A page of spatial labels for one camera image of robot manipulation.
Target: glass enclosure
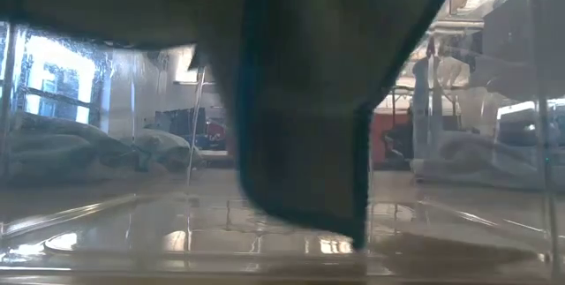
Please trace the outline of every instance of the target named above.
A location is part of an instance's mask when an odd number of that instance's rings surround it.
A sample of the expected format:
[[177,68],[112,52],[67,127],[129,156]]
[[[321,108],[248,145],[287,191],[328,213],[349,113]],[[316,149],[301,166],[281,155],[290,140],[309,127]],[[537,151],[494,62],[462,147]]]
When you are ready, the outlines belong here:
[[0,23],[0,278],[558,283],[563,6],[443,5],[374,110],[362,253],[246,200],[198,45],[112,49]]

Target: clear plastic container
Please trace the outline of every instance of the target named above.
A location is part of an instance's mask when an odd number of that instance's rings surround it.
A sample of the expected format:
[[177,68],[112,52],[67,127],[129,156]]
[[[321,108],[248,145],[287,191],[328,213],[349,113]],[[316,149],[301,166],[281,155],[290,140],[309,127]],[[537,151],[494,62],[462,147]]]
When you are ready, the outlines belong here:
[[198,48],[1,24],[0,281],[560,283],[563,17],[445,3],[374,111],[361,253],[249,204]]

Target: blue fabric edge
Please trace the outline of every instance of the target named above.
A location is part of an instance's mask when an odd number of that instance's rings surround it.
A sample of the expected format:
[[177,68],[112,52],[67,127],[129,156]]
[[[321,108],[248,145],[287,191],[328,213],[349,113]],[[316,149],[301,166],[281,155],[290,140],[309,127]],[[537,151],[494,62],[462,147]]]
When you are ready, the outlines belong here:
[[256,99],[256,86],[258,79],[257,66],[258,50],[261,48],[260,31],[267,13],[268,0],[244,0],[244,14],[242,21],[242,49],[240,64],[237,72],[237,95],[236,95],[236,112],[237,112],[237,135],[238,135],[238,165],[239,177],[241,185],[247,194],[247,197],[259,208],[262,208],[267,214],[271,214],[284,221],[290,221],[294,224],[307,228],[324,229],[333,231],[353,239],[353,247],[359,250],[365,246],[365,225],[366,225],[366,208],[368,206],[368,156],[369,156],[369,127],[373,118],[374,108],[388,94],[388,90],[392,87],[398,75],[400,68],[403,66],[406,58],[412,52],[414,46],[419,42],[422,35],[429,27],[431,21],[441,8],[445,0],[432,0],[425,8],[417,25],[408,34],[406,42],[402,45],[398,57],[393,61],[390,67],[390,74],[381,84],[381,90],[386,91],[376,94],[373,99],[361,105],[356,111],[354,139],[355,139],[355,174],[354,174],[354,215],[351,220],[334,217],[331,215],[309,213],[296,211],[292,209],[280,208],[271,204],[268,199],[264,199],[254,190],[252,181],[248,177],[249,162],[248,155],[245,150],[252,140],[250,131],[250,121],[255,109],[254,103]]

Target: red object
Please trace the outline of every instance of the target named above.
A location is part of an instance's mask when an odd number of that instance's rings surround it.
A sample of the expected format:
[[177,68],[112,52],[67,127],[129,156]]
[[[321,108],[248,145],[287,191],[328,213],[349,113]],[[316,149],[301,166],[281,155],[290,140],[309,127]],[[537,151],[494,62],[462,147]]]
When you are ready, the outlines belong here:
[[[408,122],[408,115],[396,114],[395,123],[405,124]],[[392,129],[392,115],[375,114],[371,123],[371,143],[373,144],[373,163],[385,161],[385,145],[380,140],[380,135],[384,131]]]

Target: transparent plastic wall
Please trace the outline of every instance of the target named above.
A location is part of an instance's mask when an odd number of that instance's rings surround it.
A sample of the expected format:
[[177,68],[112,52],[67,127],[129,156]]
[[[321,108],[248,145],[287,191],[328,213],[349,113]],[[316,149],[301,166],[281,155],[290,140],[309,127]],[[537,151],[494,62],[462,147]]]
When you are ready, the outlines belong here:
[[249,204],[198,46],[3,23],[0,281],[560,283],[559,2],[446,3],[374,111],[361,253]]

